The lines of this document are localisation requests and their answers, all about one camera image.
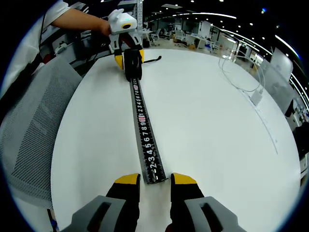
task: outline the sleeve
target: sleeve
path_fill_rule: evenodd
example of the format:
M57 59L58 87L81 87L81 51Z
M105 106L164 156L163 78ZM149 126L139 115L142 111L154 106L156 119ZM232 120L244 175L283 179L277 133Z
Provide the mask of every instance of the sleeve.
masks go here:
M70 7L66 2L63 0L57 1L49 10L46 12L44 25L43 27L46 28L52 22L54 22L57 18L59 18L62 14L64 14Z

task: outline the gray chair back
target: gray chair back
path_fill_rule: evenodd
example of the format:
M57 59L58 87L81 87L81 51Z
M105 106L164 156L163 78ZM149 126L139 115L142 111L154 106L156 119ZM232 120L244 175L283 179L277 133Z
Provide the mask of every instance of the gray chair back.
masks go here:
M32 75L32 81L0 127L0 159L12 194L53 208L51 162L64 112L82 78L57 57Z

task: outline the tape measure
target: tape measure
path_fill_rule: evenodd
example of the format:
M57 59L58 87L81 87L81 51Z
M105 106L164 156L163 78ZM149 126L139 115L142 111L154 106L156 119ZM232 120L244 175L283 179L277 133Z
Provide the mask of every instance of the tape measure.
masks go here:
M139 49L131 48L125 50L124 58L126 79L130 82L131 87L135 135L140 155L142 173L147 184L159 183L167 178L165 176L159 150L155 142L154 132L151 127L140 87L142 60ZM146 62L152 62L160 59L161 56L159 56L158 59L149 60Z
M159 150L155 142L154 132L147 113L139 79L131 79L130 86L135 134L141 165L144 166L144 179L147 184L159 183L167 178L165 176Z

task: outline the tape measure numbers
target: tape measure numbers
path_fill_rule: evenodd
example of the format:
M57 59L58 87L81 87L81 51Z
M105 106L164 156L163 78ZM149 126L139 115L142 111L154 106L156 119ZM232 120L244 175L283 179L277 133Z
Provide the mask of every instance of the tape measure numbers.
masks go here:
M135 134L141 165L144 166L144 179L147 184L159 183L167 178L165 176L160 154L155 142L154 133L138 78L131 79L130 86L135 122Z

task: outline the table surface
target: table surface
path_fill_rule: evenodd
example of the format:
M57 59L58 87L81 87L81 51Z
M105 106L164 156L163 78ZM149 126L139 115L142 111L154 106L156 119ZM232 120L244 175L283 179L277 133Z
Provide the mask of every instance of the table surface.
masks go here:
M284 115L264 91L261 117L229 84L218 58L191 51L145 50L141 87L167 176L194 178L238 216L249 232L270 232L289 214L299 192L297 148ZM257 81L226 62L231 80ZM51 190L60 229L71 216L126 174L141 173L129 83L113 56L99 59L83 78L61 121L54 147ZM136 231L163 232L171 223L170 181L141 180Z
M187 34L187 35L192 36L192 37L199 39L199 40L206 40L205 38L202 38L202 37L199 37L199 36L196 36L196 35L191 35L191 34Z
M149 34L151 32L152 32L151 30L143 30L143 34Z

